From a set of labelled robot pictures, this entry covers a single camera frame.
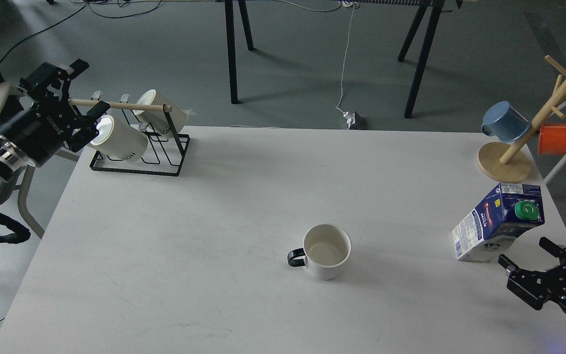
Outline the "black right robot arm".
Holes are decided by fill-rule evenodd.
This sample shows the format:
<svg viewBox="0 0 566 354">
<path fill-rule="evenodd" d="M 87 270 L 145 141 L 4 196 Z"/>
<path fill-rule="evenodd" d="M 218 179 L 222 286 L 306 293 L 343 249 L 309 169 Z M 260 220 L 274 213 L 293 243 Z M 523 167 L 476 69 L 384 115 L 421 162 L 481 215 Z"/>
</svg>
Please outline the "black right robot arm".
<svg viewBox="0 0 566 354">
<path fill-rule="evenodd" d="M 506 287 L 530 307 L 539 311 L 552 301 L 566 314 L 566 247 L 541 237 L 539 246 L 559 260 L 559 265 L 547 271 L 531 271 L 517 266 L 506 255 L 497 259 L 508 273 Z"/>
</svg>

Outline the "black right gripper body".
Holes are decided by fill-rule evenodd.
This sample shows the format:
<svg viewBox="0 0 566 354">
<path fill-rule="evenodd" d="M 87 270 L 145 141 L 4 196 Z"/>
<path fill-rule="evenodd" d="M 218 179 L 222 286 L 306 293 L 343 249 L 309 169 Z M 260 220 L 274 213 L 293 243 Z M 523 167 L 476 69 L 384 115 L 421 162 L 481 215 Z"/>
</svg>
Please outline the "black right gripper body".
<svg viewBox="0 0 566 354">
<path fill-rule="evenodd" d="M 508 279 L 506 287 L 537 311 L 541 310 L 546 302 L 552 301 L 566 312 L 566 269 L 533 273 L 533 281 L 515 282 Z"/>
</svg>

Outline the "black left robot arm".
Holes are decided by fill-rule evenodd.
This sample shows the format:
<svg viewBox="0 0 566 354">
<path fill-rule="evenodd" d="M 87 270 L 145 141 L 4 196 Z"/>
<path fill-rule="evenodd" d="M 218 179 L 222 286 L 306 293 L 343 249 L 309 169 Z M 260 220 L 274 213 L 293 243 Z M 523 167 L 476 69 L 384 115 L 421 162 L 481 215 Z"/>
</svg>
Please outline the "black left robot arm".
<svg viewBox="0 0 566 354">
<path fill-rule="evenodd" d="M 0 204 L 9 199 L 25 167 L 41 167 L 65 148 L 77 152 L 99 134 L 97 121 L 109 104 L 93 101 L 87 114 L 70 104 L 73 79 L 88 68 L 43 63 L 17 86 L 0 83 Z M 29 240 L 30 230 L 0 213 L 0 243 Z"/>
</svg>

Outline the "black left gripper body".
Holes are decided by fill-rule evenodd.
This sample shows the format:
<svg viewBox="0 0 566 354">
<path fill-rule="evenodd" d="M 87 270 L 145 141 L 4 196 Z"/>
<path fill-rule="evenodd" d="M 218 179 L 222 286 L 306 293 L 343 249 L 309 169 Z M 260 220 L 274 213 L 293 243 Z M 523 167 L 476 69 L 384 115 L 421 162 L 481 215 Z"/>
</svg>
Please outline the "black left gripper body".
<svg viewBox="0 0 566 354">
<path fill-rule="evenodd" d="M 71 148 L 79 122 L 79 110 L 68 103 L 35 103 L 0 126 L 0 136 L 14 144 L 28 159 L 41 167 L 61 148 Z"/>
</svg>

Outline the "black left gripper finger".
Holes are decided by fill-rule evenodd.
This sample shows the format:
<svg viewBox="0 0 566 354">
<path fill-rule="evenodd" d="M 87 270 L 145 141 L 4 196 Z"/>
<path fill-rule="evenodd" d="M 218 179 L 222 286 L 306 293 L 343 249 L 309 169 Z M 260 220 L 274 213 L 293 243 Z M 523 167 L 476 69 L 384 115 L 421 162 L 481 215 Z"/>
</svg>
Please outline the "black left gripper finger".
<svg viewBox="0 0 566 354">
<path fill-rule="evenodd" d="M 97 101 L 86 115 L 74 114 L 73 120 L 66 125 L 64 147 L 72 152 L 78 152 L 94 140 L 99 135 L 99 130 L 96 128 L 97 121 L 109 108 L 108 103 Z"/>
<path fill-rule="evenodd" d="M 27 78 L 19 80 L 18 92 L 40 106 L 69 106 L 71 82 L 88 68 L 88 62 L 82 59 L 63 66 L 42 63 Z"/>
</svg>

